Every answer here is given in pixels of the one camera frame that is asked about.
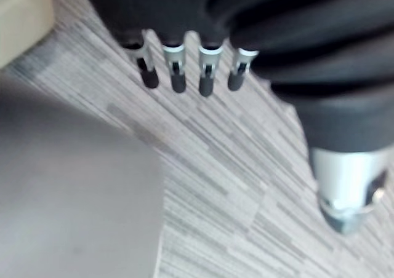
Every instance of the robotic hand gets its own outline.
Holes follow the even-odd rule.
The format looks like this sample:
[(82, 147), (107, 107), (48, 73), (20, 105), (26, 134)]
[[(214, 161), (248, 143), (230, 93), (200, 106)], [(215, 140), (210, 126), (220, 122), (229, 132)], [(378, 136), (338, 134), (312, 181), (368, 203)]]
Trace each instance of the robotic hand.
[(359, 227), (383, 195), (394, 142), (392, 0), (90, 0), (149, 88), (158, 77), (143, 39), (163, 44), (172, 86), (183, 92), (183, 36), (201, 38), (199, 91), (212, 93), (225, 38), (235, 48), (228, 78), (251, 70), (293, 104), (318, 181), (320, 209), (337, 232)]

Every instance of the floor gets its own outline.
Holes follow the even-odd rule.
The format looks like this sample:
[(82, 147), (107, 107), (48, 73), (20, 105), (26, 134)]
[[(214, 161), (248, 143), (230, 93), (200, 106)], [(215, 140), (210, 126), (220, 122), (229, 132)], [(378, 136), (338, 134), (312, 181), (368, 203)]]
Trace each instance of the floor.
[(393, 277), (394, 185), (358, 234), (341, 237), (316, 206), (294, 110), (249, 76), (227, 89), (231, 51), (214, 94), (198, 94), (198, 38), (187, 36), (187, 91), (148, 90), (86, 0), (54, 0), (56, 26), (2, 72), (138, 136), (166, 171), (160, 278)]

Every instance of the silver metal joint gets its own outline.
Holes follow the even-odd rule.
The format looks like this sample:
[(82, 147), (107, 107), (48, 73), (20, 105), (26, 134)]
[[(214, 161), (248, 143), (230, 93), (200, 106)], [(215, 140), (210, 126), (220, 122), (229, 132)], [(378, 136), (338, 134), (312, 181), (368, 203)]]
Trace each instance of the silver metal joint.
[(152, 72), (153, 70), (155, 70), (152, 53), (150, 51), (149, 44), (145, 39), (143, 45), (138, 49), (123, 49), (129, 59), (138, 66), (140, 72)]
[(392, 147), (372, 152), (310, 150), (318, 202), (332, 229), (350, 234), (384, 195)]
[(222, 47), (218, 49), (205, 49), (202, 46), (199, 47), (199, 68), (202, 78), (215, 78), (222, 50)]
[(183, 44), (177, 47), (163, 46), (163, 52), (170, 75), (184, 75), (185, 46)]
[(253, 59), (259, 54), (258, 50), (237, 49), (234, 51), (231, 73), (243, 75), (249, 72)]

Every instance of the black rubber cover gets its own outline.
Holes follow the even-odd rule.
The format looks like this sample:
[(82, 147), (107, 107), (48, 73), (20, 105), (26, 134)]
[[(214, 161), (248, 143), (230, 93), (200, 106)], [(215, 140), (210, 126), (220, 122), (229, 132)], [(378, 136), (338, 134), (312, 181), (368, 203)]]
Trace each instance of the black rubber cover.
[(244, 82), (244, 76), (243, 75), (234, 75), (233, 73), (230, 73), (230, 75), (228, 75), (228, 89), (232, 90), (232, 91), (236, 91), (238, 89), (241, 88), (242, 84)]
[(171, 76), (171, 84), (174, 92), (182, 93), (186, 90), (186, 76), (175, 74)]
[(159, 86), (159, 77), (155, 69), (153, 71), (142, 71), (140, 73), (142, 81), (146, 87), (149, 89), (155, 89)]
[(216, 25), (206, 11), (208, 0), (90, 0), (119, 43), (135, 31), (153, 29), (163, 43), (176, 42), (190, 30), (206, 45), (221, 44), (228, 28)]
[(214, 91), (214, 80), (209, 77), (201, 77), (199, 79), (198, 90), (203, 97), (209, 97)]
[(364, 152), (394, 142), (394, 83), (343, 88), (272, 85), (295, 106), (309, 147)]

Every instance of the black fingertip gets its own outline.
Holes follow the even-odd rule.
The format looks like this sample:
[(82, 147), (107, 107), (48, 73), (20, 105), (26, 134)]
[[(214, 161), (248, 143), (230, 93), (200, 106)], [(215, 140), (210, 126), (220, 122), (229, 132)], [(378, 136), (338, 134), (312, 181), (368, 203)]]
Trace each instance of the black fingertip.
[(183, 75), (172, 75), (171, 84), (174, 92), (182, 93), (186, 90), (186, 76)]
[(143, 83), (149, 89), (155, 89), (159, 86), (159, 77), (155, 69), (153, 71), (142, 71), (141, 77)]
[(209, 77), (201, 77), (199, 79), (198, 90), (203, 97), (208, 97), (214, 90), (214, 80)]
[(233, 73), (230, 73), (228, 76), (228, 89), (232, 91), (236, 91), (241, 88), (242, 84), (244, 82), (244, 76), (243, 75), (235, 75)]

